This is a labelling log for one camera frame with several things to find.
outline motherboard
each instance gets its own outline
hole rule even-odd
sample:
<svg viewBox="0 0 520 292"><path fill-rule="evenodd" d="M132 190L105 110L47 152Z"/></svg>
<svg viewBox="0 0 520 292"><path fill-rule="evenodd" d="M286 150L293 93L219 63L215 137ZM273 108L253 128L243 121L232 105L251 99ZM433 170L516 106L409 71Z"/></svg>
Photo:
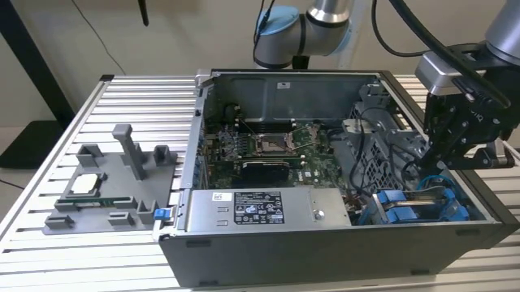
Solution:
<svg viewBox="0 0 520 292"><path fill-rule="evenodd" d="M210 189L314 186L347 191L330 129L319 122L262 125L238 120L207 132L203 156Z"/></svg>

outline metal slotted worktable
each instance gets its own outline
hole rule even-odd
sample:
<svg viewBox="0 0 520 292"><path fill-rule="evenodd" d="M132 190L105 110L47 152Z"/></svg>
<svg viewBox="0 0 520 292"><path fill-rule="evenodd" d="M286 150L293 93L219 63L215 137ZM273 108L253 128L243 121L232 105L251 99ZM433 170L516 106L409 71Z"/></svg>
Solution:
<svg viewBox="0 0 520 292"><path fill-rule="evenodd" d="M426 90L398 76L424 107ZM83 143L119 152L116 123L131 123L143 151L167 144L179 153L178 189L194 113L194 77L115 77L100 82L40 170L0 224L0 291L140 291L179 288L151 231L53 235L40 229L77 165ZM520 219L520 167L477 171ZM240 288L231 291L519 291L520 232L486 250L466 253L436 277Z"/></svg>

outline small white sticker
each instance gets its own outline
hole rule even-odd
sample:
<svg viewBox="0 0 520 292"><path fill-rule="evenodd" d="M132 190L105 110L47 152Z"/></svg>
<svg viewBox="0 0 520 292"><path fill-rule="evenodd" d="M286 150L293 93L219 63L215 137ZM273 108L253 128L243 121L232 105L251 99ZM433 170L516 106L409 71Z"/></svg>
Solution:
<svg viewBox="0 0 520 292"><path fill-rule="evenodd" d="M212 201L231 201L232 193L212 193Z"/></svg>
<svg viewBox="0 0 520 292"><path fill-rule="evenodd" d="M277 88L278 89L289 89L289 88L291 88L291 83L290 82L278 82Z"/></svg>

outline blue latch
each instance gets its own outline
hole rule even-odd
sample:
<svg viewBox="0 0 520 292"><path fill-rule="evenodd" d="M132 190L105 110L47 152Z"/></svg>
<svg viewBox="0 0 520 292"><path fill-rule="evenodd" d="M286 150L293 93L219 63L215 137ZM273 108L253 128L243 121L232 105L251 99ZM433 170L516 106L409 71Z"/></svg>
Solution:
<svg viewBox="0 0 520 292"><path fill-rule="evenodd" d="M168 220L171 218L171 210L170 209L156 209L154 212L154 220Z"/></svg>

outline power supply label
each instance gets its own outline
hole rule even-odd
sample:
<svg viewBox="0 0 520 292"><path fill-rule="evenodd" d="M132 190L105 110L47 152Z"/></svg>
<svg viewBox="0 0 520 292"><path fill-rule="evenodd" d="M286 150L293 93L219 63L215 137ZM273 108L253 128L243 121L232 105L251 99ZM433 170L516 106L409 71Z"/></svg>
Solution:
<svg viewBox="0 0 520 292"><path fill-rule="evenodd" d="M281 192L235 193L236 224L283 224Z"/></svg>

